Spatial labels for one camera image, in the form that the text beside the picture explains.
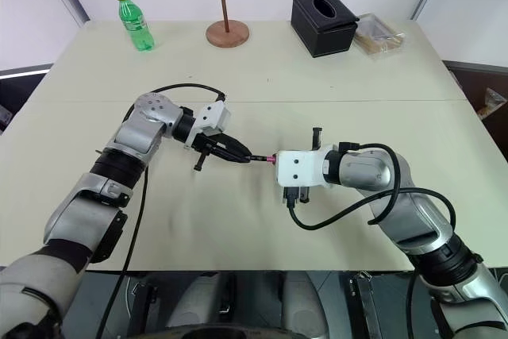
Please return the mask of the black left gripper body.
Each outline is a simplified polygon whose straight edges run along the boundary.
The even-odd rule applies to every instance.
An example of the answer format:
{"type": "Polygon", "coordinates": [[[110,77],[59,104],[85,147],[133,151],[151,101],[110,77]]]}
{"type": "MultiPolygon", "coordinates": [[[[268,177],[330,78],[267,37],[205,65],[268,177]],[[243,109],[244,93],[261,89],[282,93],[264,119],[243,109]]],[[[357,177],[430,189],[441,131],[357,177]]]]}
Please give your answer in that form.
{"type": "Polygon", "coordinates": [[[225,147],[222,147],[221,144],[224,143],[224,134],[219,133],[212,136],[207,136],[204,133],[199,133],[196,135],[192,148],[200,153],[198,158],[198,162],[194,166],[195,171],[201,171],[202,165],[205,162],[205,159],[209,155],[217,156],[220,159],[227,160],[229,158],[229,153],[225,147]]]}

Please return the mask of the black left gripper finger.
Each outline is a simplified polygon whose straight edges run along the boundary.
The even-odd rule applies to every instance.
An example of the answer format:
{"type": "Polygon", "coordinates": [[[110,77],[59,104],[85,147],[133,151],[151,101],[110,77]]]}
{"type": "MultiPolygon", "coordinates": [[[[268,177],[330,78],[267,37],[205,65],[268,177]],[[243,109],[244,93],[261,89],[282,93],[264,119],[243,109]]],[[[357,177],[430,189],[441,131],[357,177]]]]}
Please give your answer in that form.
{"type": "Polygon", "coordinates": [[[248,148],[233,137],[220,135],[219,142],[223,144],[229,152],[235,152],[238,156],[248,155],[248,148]]]}
{"type": "Polygon", "coordinates": [[[234,163],[249,163],[252,153],[247,150],[234,150],[232,148],[222,148],[221,146],[212,146],[209,149],[210,155],[234,163]]]}

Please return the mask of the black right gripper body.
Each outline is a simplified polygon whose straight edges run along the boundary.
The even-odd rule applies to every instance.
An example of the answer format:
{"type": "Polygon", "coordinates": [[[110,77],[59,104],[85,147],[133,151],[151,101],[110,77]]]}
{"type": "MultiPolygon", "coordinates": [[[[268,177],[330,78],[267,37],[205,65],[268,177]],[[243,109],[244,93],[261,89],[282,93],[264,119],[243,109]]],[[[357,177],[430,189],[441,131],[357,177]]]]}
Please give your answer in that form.
{"type": "MultiPolygon", "coordinates": [[[[313,127],[312,150],[318,150],[321,147],[321,127],[313,127]]],[[[308,187],[284,187],[283,200],[287,206],[295,206],[297,202],[308,203],[310,189],[308,187]]]]}

